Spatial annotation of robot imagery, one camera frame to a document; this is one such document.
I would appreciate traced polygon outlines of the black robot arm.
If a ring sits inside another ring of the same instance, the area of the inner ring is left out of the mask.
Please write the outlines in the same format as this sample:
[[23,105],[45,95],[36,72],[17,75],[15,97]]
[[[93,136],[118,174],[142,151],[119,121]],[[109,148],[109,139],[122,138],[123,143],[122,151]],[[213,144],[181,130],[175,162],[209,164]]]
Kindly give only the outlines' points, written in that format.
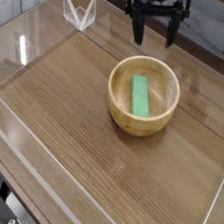
[[131,17],[134,41],[141,45],[144,39],[145,19],[151,17],[168,17],[166,47],[176,41],[181,22],[189,18],[192,0],[127,0],[125,13]]

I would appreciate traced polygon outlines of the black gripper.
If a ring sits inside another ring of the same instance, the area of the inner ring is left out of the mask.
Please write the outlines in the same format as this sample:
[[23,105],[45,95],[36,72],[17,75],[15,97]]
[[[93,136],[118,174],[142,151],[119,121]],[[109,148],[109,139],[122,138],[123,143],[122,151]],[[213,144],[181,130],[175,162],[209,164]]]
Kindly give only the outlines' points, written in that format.
[[171,17],[169,20],[166,47],[176,40],[180,22],[189,18],[192,0],[127,0],[125,13],[132,19],[134,41],[142,44],[145,16]]

